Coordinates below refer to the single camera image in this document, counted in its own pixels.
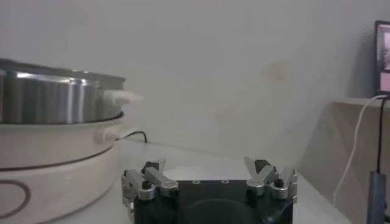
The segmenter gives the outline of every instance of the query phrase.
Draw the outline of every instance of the pot handle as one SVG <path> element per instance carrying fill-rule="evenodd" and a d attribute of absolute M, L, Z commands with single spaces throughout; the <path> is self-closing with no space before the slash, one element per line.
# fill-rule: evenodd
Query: pot handle
<path fill-rule="evenodd" d="M 139 96 L 135 93 L 123 90 L 108 89 L 103 92 L 103 100 L 105 102 L 112 103 L 114 106 L 121 106 L 123 104 L 128 103 L 136 103 L 143 99 L 143 96 Z"/>
<path fill-rule="evenodd" d="M 105 128 L 101 132 L 101 140 L 105 141 L 116 141 L 124 139 L 134 132 L 141 131 L 138 127 L 129 127 L 125 124 L 117 124 L 108 128 Z"/>

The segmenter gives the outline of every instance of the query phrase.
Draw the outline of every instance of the white table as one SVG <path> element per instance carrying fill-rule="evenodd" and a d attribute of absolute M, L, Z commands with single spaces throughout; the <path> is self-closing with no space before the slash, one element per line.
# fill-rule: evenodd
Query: white table
<path fill-rule="evenodd" d="M 166 158 L 165 175 L 176 180 L 248 179 L 243 159 L 180 150 L 133 141 L 119 142 L 119 164 L 125 169 L 140 170 L 146 161 Z M 129 224 L 122 205 L 121 185 L 114 185 L 94 203 L 46 224 Z M 303 177 L 298 180 L 298 203 L 294 223 L 351 224 Z"/>

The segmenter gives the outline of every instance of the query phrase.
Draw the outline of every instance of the wall stain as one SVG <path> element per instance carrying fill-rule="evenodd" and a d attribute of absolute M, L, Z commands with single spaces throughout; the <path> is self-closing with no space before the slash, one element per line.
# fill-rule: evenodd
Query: wall stain
<path fill-rule="evenodd" d="M 286 79 L 286 75 L 289 72 L 289 64 L 287 61 L 274 61 L 267 64 L 260 74 L 268 76 L 277 82 L 283 82 Z"/>

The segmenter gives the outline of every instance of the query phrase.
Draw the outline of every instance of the white cable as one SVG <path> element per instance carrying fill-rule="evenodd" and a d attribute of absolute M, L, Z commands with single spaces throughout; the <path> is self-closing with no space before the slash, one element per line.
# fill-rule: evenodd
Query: white cable
<path fill-rule="evenodd" d="M 342 182 L 344 182 L 344 179 L 346 178 L 347 176 L 347 172 L 348 172 L 348 169 L 351 165 L 351 162 L 352 162 L 352 158 L 355 154 L 355 151 L 356 151 L 356 144 L 358 142 L 358 132 L 359 132 L 359 127 L 360 127 L 360 123 L 361 123 L 361 119 L 363 117 L 363 113 L 364 111 L 366 110 L 366 108 L 372 104 L 372 102 L 376 99 L 381 99 L 381 98 L 384 98 L 386 97 L 386 95 L 379 95 L 379 96 L 375 96 L 369 100 L 366 101 L 366 103 L 364 104 L 364 106 L 362 107 L 360 113 L 359 113 L 359 118 L 358 118 L 358 122 L 356 123 L 356 127 L 355 127 L 355 135 L 353 136 L 353 147 L 352 147 L 352 151 L 351 151 L 351 155 L 349 156 L 349 159 L 348 159 L 348 163 L 346 165 L 346 168 L 344 170 L 344 173 L 342 173 L 342 176 L 341 176 L 341 179 L 339 181 L 339 183 L 337 184 L 337 187 L 336 187 L 336 190 L 335 192 L 333 193 L 333 205 L 336 206 L 336 197 L 337 197 L 337 193 L 339 192 L 340 190 L 340 187 L 342 185 Z"/>

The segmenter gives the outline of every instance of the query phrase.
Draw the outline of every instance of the metal bracket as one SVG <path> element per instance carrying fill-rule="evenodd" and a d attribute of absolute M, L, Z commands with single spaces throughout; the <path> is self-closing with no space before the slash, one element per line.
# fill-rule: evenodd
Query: metal bracket
<path fill-rule="evenodd" d="M 283 169 L 279 178 L 270 184 L 271 196 L 277 199 L 292 197 L 294 203 L 297 202 L 298 194 L 298 174 L 294 169 Z"/>
<path fill-rule="evenodd" d="M 122 176 L 122 197 L 124 204 L 133 202 L 135 197 L 140 200 L 151 200 L 155 197 L 155 186 L 145 180 L 136 170 L 127 170 Z"/>
<path fill-rule="evenodd" d="M 247 163 L 248 169 L 251 167 L 255 167 L 255 164 L 253 163 L 253 166 L 251 164 Z M 253 169 L 249 169 L 249 172 L 254 174 Z M 257 196 L 261 196 L 264 194 L 264 189 L 267 184 L 270 182 L 275 181 L 278 178 L 278 172 L 276 171 L 275 167 L 273 166 L 264 166 L 263 169 L 256 175 L 252 175 L 252 178 L 246 181 L 246 184 L 249 188 L 253 189 L 253 191 L 256 193 Z"/>
<path fill-rule="evenodd" d="M 252 158 L 249 158 L 248 156 L 244 157 L 246 168 L 248 169 L 248 172 L 252 178 L 255 178 L 257 175 L 256 171 L 256 163 L 255 160 Z"/>
<path fill-rule="evenodd" d="M 165 158 L 160 158 L 154 161 L 154 163 L 158 163 L 158 171 L 160 173 L 164 172 L 165 162 L 166 162 Z"/>
<path fill-rule="evenodd" d="M 146 168 L 144 177 L 160 189 L 162 196 L 174 197 L 179 191 L 179 183 L 177 181 L 170 180 L 154 167 Z"/>

